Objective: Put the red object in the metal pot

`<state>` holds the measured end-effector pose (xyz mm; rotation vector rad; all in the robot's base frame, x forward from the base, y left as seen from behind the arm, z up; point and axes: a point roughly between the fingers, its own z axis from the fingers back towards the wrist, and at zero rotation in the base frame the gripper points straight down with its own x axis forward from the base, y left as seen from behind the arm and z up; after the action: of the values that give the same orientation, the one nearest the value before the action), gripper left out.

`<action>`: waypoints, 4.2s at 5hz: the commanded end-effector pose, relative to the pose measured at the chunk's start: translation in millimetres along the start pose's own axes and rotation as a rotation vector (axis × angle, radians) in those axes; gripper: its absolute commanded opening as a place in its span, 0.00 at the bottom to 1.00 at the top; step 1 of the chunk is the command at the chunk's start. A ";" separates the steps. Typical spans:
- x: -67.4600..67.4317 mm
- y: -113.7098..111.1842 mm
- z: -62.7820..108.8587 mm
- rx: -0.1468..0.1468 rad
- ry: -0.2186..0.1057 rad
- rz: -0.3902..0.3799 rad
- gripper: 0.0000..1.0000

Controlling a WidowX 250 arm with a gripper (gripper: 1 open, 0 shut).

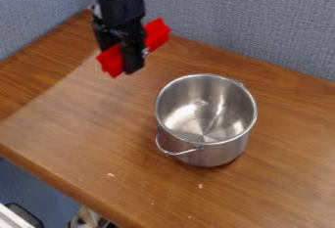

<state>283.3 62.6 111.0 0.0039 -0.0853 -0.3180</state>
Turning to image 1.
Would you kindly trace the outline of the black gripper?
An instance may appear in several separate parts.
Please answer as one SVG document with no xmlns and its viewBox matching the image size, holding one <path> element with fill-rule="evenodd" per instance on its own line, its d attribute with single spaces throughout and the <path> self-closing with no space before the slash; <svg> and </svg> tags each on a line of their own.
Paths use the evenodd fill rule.
<svg viewBox="0 0 335 228">
<path fill-rule="evenodd" d="M 92 6 L 93 33 L 100 50 L 120 41 L 122 71 L 136 72 L 145 65 L 147 32 L 141 25 L 145 0 L 96 0 Z"/>
</svg>

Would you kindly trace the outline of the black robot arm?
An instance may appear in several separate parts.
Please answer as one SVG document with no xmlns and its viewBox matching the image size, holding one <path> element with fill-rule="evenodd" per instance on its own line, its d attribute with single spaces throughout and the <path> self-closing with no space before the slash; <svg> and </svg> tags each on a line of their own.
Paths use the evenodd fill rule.
<svg viewBox="0 0 335 228">
<path fill-rule="evenodd" d="M 112 77 L 136 72 L 145 64 L 145 1 L 94 0 L 90 11 L 101 69 Z"/>
</svg>

